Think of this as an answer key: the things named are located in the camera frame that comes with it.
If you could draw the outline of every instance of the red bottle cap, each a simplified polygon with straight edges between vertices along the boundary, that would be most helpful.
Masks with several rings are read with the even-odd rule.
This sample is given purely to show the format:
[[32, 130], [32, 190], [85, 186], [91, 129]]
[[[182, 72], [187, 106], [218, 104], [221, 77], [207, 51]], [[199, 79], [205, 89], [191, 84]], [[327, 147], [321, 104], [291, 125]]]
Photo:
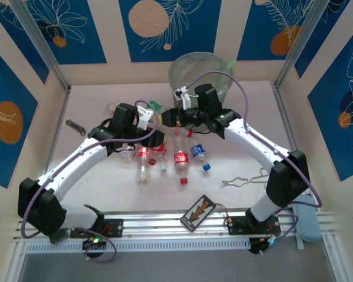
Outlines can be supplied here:
[[156, 162], [157, 162], [157, 161], [156, 161], [155, 159], [149, 159], [149, 161], [148, 161], [148, 163], [149, 163], [151, 166], [155, 165]]

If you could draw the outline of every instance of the gray floor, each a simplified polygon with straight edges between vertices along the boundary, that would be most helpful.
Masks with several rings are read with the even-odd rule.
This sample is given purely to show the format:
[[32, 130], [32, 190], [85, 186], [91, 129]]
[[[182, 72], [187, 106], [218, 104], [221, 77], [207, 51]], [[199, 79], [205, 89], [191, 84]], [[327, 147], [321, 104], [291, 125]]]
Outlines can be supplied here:
[[82, 254], [26, 255], [20, 281], [57, 282], [256, 282], [335, 281], [323, 243], [297, 251], [286, 238], [264, 257], [249, 251], [118, 253], [114, 262], [95, 264]]

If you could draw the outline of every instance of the transparent trash bin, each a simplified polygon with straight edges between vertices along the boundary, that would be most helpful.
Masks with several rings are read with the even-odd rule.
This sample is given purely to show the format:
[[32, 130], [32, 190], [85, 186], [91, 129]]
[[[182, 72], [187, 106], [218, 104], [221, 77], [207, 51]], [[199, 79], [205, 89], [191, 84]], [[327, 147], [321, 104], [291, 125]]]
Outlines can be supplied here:
[[[185, 54], [176, 59], [170, 66], [169, 69], [169, 81], [172, 91], [189, 85], [199, 75], [207, 71], [221, 71], [229, 75], [234, 75], [234, 70], [231, 65], [219, 56], [208, 52], [194, 52]], [[196, 86], [210, 83], [213, 85], [218, 94], [220, 102], [224, 102], [226, 93], [232, 85], [232, 80], [224, 75], [218, 73], [210, 73], [195, 82], [189, 89], [189, 96], [191, 98], [192, 107], [197, 107], [198, 102], [195, 97], [194, 89]], [[182, 106], [182, 102], [178, 102], [175, 97], [174, 105], [176, 107]]]

